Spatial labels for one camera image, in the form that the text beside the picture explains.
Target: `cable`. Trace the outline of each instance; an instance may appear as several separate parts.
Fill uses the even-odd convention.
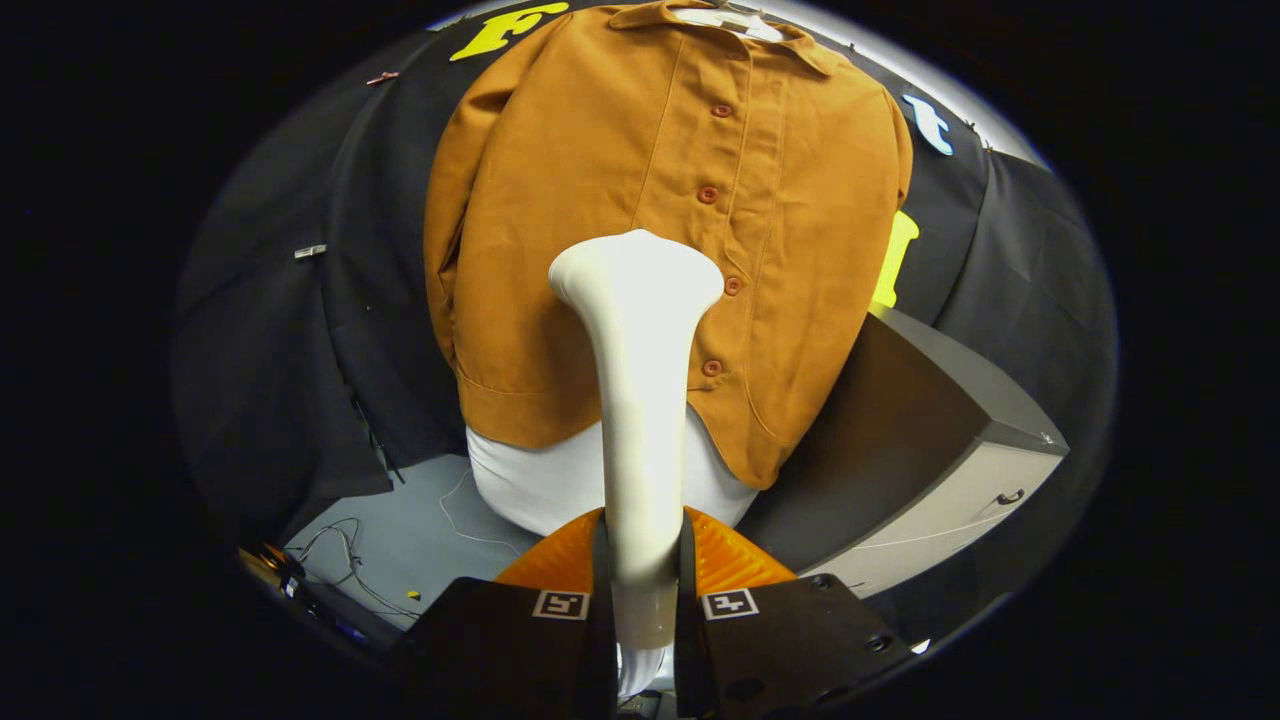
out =
[[[351,538],[347,537],[346,530],[343,530],[342,528],[337,527],[338,523],[343,523],[343,521],[347,521],[347,520],[353,520],[356,523],[356,529],[352,533]],[[364,589],[365,592],[367,592],[374,600],[376,600],[378,602],[380,602],[383,606],[389,607],[392,610],[392,612],[378,611],[378,610],[375,610],[374,612],[376,612],[379,615],[403,615],[406,618],[413,618],[413,619],[421,618],[421,614],[413,612],[413,611],[410,611],[410,610],[404,610],[403,607],[399,607],[396,603],[393,603],[389,600],[387,600],[385,597],[378,594],[378,592],[375,592],[374,588],[371,588],[371,587],[369,587],[369,585],[365,584],[365,580],[361,579],[360,574],[356,571],[356,566],[357,565],[364,565],[365,564],[364,560],[358,555],[355,555],[352,552],[352,548],[356,544],[356,539],[360,537],[360,518],[343,518],[342,520],[334,520],[333,523],[325,525],[324,528],[320,528],[320,532],[317,532],[311,538],[311,541],[308,541],[307,544],[301,548],[302,550],[302,556],[297,559],[297,561],[298,561],[300,565],[302,562],[305,562],[306,559],[311,555],[311,550],[315,546],[316,541],[320,539],[320,536],[323,536],[324,533],[326,533],[329,530],[333,530],[333,532],[338,533],[339,536],[342,536],[343,548],[347,552],[347,566],[351,569],[351,571],[347,573],[340,580],[337,580],[337,582],[333,582],[333,583],[326,583],[326,582],[319,582],[317,580],[317,584],[323,584],[323,585],[338,585],[338,584],[346,582],[349,578],[355,578],[356,579],[356,584],[358,584],[361,587],[361,589]]]
[[[477,537],[472,537],[472,536],[467,536],[467,534],[463,534],[463,533],[460,533],[460,532],[458,532],[458,527],[453,524],[453,516],[452,516],[452,515],[449,515],[449,509],[444,506],[444,501],[445,501],[445,498],[448,498],[448,497],[449,497],[451,495],[453,495],[453,493],[458,492],[458,488],[460,488],[460,487],[462,487],[462,480],[465,480],[465,479],[467,478],[467,473],[470,473],[470,471],[471,471],[471,468],[467,468],[466,470],[463,470],[463,471],[462,471],[462,475],[461,475],[461,477],[458,478],[458,484],[453,486],[453,489],[451,489],[451,491],[449,491],[448,493],[445,493],[445,495],[444,495],[444,497],[442,497],[442,498],[440,498],[440,510],[443,510],[443,511],[444,511],[444,516],[445,516],[445,518],[447,518],[447,519],[449,520],[449,527],[451,527],[451,528],[453,528],[453,532],[454,532],[456,534],[458,534],[458,536],[461,536],[461,537],[465,537],[465,538],[467,538],[467,539],[474,539],[474,541],[477,541],[477,542],[492,542],[492,543],[495,543],[495,544],[504,544],[504,546],[507,546],[508,548],[511,548],[511,551],[512,551],[513,553],[516,553],[516,557],[520,557],[520,551],[518,551],[518,550],[516,550],[516,548],[515,548],[515,547],[513,547],[513,546],[512,546],[512,544],[511,544],[509,542],[503,542],[503,541],[490,541],[490,539],[484,539],[484,538],[477,538]]]

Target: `black background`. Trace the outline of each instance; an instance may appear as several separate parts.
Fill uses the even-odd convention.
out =
[[[1074,541],[860,716],[1207,715],[1262,697],[1260,655],[1275,635],[1260,583],[1275,573],[1256,557],[1275,471],[1257,465],[1275,355],[1234,346],[1265,340],[1272,295],[1256,200],[1263,23],[1146,5],[838,8],[1004,109],[1076,188],[1112,269],[1124,346],[1115,460]],[[95,715],[275,715],[266,697],[326,715],[389,711],[376,679],[276,619],[205,542],[165,343],[183,254],[238,159],[310,92],[445,9],[45,10],[10,20],[26,40],[10,105],[19,165],[6,173],[19,270],[10,515],[24,520],[10,580],[31,671],[17,684]]]

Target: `shirt sleeve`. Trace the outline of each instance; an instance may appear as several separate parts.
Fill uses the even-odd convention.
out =
[[[489,133],[512,92],[532,67],[550,37],[573,14],[568,13],[538,28],[494,60],[471,83],[454,109],[435,149],[426,190],[426,219],[422,260],[426,269],[426,301],[435,341],[449,365],[453,348],[453,286],[462,218],[471,197],[480,159]]]
[[[911,147],[911,129],[906,126],[902,109],[897,106],[887,88],[884,90],[884,102],[888,104],[893,118],[893,135],[897,137],[897,209],[901,210],[906,201],[906,193],[911,188],[911,163],[915,159]]]

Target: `yellow letter f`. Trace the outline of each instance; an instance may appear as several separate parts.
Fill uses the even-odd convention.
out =
[[[568,9],[568,3],[552,3],[536,8],[525,8],[515,13],[497,15],[484,22],[484,27],[466,47],[458,50],[449,58],[449,61],[492,53],[507,45],[506,35],[524,35],[534,28],[541,19],[543,13],[563,13]]]

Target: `orange shirt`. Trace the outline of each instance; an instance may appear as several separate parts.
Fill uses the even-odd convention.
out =
[[[600,420],[591,343],[547,282],[568,246],[644,228],[726,277],[689,404],[768,488],[861,328],[911,174],[888,91],[808,33],[739,37],[668,8],[568,13],[467,90],[426,193],[428,301],[475,432],[526,448]],[[662,292],[662,277],[653,292]]]

